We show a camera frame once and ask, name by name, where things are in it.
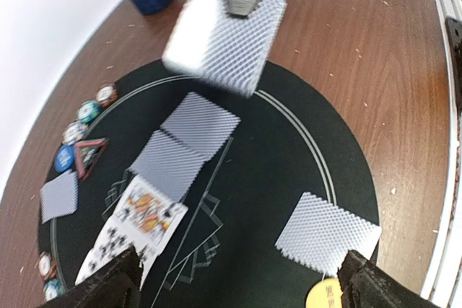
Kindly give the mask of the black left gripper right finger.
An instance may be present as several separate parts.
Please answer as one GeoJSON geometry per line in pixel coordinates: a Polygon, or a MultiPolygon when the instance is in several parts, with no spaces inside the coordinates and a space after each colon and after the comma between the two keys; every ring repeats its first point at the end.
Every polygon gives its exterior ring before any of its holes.
{"type": "Polygon", "coordinates": [[[356,250],[337,271],[343,307],[406,308],[435,305],[408,290],[356,250]]]}

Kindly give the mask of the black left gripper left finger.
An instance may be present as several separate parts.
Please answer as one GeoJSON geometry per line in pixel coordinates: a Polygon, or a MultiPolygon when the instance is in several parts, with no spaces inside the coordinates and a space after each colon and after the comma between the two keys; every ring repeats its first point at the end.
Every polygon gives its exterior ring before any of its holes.
{"type": "Polygon", "coordinates": [[[43,307],[132,307],[141,301],[141,261],[127,248],[89,278],[43,307]]]}

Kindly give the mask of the orange big blind button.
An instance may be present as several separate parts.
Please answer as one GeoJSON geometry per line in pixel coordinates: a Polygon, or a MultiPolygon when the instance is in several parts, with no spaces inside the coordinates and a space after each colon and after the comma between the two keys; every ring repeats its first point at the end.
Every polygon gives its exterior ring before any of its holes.
{"type": "Polygon", "coordinates": [[[305,300],[306,308],[342,308],[341,286],[337,278],[327,278],[312,287],[305,300]]]}

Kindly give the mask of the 50 chips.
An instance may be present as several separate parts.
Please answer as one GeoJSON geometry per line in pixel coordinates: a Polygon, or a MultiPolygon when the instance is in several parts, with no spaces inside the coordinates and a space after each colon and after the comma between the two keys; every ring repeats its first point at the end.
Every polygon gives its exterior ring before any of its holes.
{"type": "Polygon", "coordinates": [[[100,114],[100,106],[94,100],[83,102],[77,111],[77,120],[80,123],[91,123],[100,114]]]}
{"type": "Polygon", "coordinates": [[[45,301],[48,302],[65,294],[65,288],[57,278],[49,280],[43,289],[45,301]]]}

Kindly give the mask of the blue-backed playing cards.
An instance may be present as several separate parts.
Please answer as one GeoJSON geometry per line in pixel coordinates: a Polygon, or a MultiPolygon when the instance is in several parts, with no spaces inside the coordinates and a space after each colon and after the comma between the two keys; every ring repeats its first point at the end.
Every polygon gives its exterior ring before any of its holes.
{"type": "Polygon", "coordinates": [[[380,226],[304,192],[275,247],[284,257],[335,277],[348,251],[371,258],[381,232],[380,226]]]}

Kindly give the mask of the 100 chips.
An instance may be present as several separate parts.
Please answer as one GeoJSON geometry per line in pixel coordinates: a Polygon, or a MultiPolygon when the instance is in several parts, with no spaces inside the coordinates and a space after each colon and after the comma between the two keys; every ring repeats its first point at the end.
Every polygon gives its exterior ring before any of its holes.
{"type": "Polygon", "coordinates": [[[44,281],[49,281],[56,277],[56,261],[48,252],[42,252],[39,256],[38,270],[40,277],[44,281]]]}
{"type": "Polygon", "coordinates": [[[105,84],[98,90],[95,101],[100,107],[106,108],[113,104],[118,99],[118,91],[116,85],[105,84]]]}

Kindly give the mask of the red triangular all-in marker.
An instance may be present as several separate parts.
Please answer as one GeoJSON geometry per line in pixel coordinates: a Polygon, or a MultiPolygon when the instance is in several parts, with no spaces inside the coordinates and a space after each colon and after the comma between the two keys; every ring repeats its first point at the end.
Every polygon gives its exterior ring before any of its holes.
{"type": "Polygon", "coordinates": [[[80,180],[85,180],[91,173],[108,142],[107,138],[97,138],[75,143],[74,161],[80,180]]]}

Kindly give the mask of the blue small blind button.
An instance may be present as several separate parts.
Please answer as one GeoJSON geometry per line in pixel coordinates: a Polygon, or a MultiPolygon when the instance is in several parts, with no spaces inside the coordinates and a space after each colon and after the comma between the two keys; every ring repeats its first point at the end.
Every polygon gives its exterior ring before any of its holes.
{"type": "Polygon", "coordinates": [[[54,157],[53,166],[55,171],[62,173],[75,169],[75,150],[73,146],[62,145],[54,157]]]}

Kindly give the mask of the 10 chips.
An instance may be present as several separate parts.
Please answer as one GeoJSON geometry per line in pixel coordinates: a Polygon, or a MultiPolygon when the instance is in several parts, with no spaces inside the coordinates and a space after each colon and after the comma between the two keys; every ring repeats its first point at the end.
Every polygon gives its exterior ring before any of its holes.
{"type": "Polygon", "coordinates": [[[63,132],[62,144],[72,146],[81,141],[86,134],[88,125],[75,121],[67,126],[63,132]]]}

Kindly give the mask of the grey card deck box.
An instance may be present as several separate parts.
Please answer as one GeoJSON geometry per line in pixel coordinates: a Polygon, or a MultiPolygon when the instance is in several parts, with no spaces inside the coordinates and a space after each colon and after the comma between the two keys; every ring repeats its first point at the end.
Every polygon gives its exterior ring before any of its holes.
{"type": "Polygon", "coordinates": [[[259,0],[246,18],[226,0],[186,0],[162,62],[171,71],[242,97],[256,90],[286,9],[286,0],[259,0]]]}

